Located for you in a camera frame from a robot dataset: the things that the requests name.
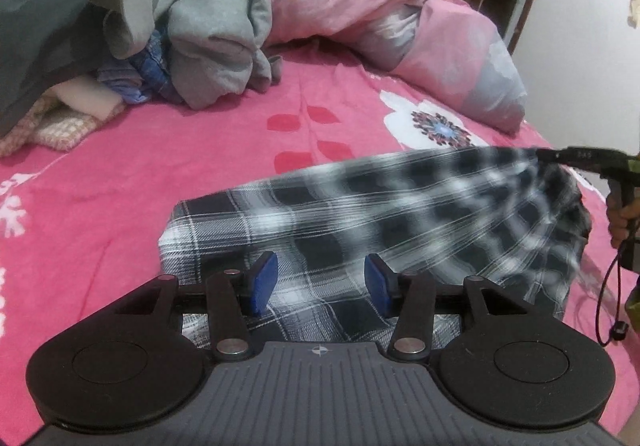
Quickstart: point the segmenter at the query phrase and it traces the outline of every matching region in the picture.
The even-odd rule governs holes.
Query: black cable
[[[627,245],[629,244],[632,245],[634,243],[638,229],[640,229],[640,219],[638,220],[638,222],[636,222],[636,225],[633,231],[629,232],[629,236],[620,243],[620,246],[618,247],[618,252],[616,253],[616,256],[614,257],[611,265],[609,266],[609,269],[607,269],[607,272],[604,275],[604,278],[602,279],[602,286],[600,287],[600,294],[598,295],[598,304],[596,305],[596,338],[601,347],[606,347],[611,343],[612,330],[614,329],[615,325],[620,321],[620,305],[622,302],[622,286],[621,286],[622,270],[620,268],[620,256],[622,256],[622,253],[625,251]],[[603,341],[602,336],[600,335],[600,308],[602,307],[602,299],[604,298],[604,291],[607,288],[609,275],[611,274],[611,271],[613,270],[613,267],[616,265],[616,263],[618,264],[618,300],[616,301],[616,320],[614,321],[614,324],[611,327],[611,330],[609,331],[609,338],[607,339],[607,341]]]

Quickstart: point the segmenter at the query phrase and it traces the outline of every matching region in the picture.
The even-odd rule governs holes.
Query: wall
[[[553,145],[640,150],[640,27],[629,0],[535,0],[514,61]]]

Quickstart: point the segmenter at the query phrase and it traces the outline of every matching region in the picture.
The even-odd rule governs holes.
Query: human hand
[[[620,209],[616,199],[612,194],[609,194],[607,197],[607,219],[609,219],[609,234],[613,248],[619,248],[622,241],[628,238],[629,231],[626,227],[630,220],[638,217],[640,217],[640,198]]]

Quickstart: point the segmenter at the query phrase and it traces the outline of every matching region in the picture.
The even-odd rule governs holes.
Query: finger
[[[640,200],[636,199],[628,206],[620,210],[620,216],[624,219],[637,219],[640,217]]]
[[[628,220],[620,216],[620,211],[618,210],[607,210],[607,219],[609,219],[610,225],[616,228],[626,228],[629,224]]]
[[[615,226],[609,226],[609,233],[612,240],[626,240],[629,236],[629,232],[626,228],[617,228]]]

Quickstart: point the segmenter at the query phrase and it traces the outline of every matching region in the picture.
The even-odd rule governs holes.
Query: logo
[[[322,345],[316,345],[311,349],[311,351],[317,356],[324,356],[327,352],[330,352],[327,347]]]

